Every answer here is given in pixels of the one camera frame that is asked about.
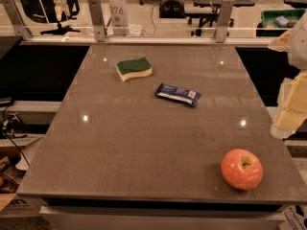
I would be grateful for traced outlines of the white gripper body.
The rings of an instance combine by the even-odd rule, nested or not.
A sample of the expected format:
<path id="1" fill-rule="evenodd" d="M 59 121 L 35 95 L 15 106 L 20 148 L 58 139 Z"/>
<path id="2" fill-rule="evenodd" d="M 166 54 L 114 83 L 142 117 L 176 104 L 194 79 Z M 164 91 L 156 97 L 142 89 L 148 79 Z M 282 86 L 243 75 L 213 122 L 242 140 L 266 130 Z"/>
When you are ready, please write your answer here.
<path id="1" fill-rule="evenodd" d="M 299 70 L 307 70 L 307 12 L 292 28 L 287 54 L 291 65 Z"/>

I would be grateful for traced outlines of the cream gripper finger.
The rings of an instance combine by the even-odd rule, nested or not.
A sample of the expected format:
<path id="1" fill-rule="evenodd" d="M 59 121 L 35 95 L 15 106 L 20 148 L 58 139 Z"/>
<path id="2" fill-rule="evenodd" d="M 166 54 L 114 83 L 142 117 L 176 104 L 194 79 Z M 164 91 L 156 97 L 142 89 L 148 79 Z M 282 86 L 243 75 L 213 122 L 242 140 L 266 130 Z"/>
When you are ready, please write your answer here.
<path id="1" fill-rule="evenodd" d="M 307 119 L 307 73 L 281 83 L 277 109 L 272 118 L 271 134 L 277 139 L 295 134 Z"/>
<path id="2" fill-rule="evenodd" d="M 288 50 L 290 35 L 292 30 L 288 30 L 279 37 L 273 39 L 268 48 L 277 52 L 286 52 Z"/>

